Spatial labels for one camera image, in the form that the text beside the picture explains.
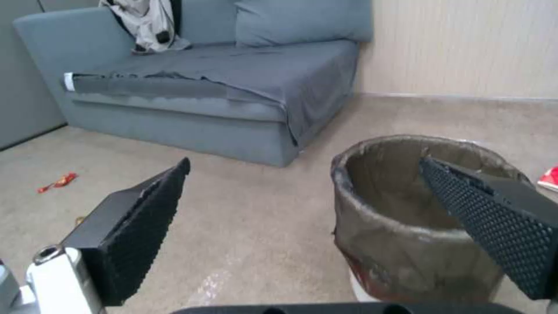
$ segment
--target beige wall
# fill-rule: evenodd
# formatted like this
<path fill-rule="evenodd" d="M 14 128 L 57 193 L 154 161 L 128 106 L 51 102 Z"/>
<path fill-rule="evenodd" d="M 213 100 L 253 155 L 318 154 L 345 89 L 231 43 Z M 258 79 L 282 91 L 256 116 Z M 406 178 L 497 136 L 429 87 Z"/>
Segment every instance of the beige wall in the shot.
<path fill-rule="evenodd" d="M 372 0 L 357 91 L 558 98 L 558 0 Z"/>

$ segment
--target sofa armrest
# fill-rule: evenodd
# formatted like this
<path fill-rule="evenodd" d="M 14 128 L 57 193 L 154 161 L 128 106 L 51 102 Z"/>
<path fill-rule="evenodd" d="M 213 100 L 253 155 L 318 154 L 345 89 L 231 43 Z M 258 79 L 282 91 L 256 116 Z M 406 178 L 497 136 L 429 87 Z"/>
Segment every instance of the sofa armrest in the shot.
<path fill-rule="evenodd" d="M 64 73 L 122 59 L 134 44 L 107 7 L 29 15 L 13 25 L 69 124 L 74 110 L 62 83 Z"/>

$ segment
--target baseboard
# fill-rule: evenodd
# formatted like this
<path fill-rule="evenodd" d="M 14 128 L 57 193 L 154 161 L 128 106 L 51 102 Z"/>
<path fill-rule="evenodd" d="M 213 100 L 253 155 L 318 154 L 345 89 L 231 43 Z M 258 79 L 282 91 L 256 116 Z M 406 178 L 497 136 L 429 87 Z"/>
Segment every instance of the baseboard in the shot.
<path fill-rule="evenodd" d="M 498 102 L 545 102 L 558 104 L 558 98 L 544 98 L 544 97 L 481 97 L 481 96 L 467 96 L 467 95 L 452 95 L 452 94 L 412 94 L 412 93 L 363 93 L 355 92 L 358 97 L 378 97 L 378 98 L 420 98 L 420 99 L 468 99 L 479 101 L 498 101 Z"/>

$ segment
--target trash can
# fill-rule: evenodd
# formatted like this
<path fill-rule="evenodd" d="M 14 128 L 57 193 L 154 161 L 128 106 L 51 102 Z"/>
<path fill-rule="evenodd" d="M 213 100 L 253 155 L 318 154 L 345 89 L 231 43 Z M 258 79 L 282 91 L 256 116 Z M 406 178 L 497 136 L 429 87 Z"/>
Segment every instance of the trash can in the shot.
<path fill-rule="evenodd" d="M 471 142 L 415 135 L 364 141 L 332 163 L 335 244 L 359 288 L 375 299 L 489 301 L 503 272 L 422 180 L 419 160 L 428 155 L 531 184 L 501 156 Z"/>

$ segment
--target sofa backrest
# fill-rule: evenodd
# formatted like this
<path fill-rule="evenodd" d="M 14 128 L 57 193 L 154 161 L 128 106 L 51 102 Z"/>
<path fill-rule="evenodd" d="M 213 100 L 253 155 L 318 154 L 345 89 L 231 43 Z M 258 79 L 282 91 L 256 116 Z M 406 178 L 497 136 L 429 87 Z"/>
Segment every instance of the sofa backrest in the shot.
<path fill-rule="evenodd" d="M 238 0 L 182 0 L 179 34 L 193 44 L 234 42 Z"/>

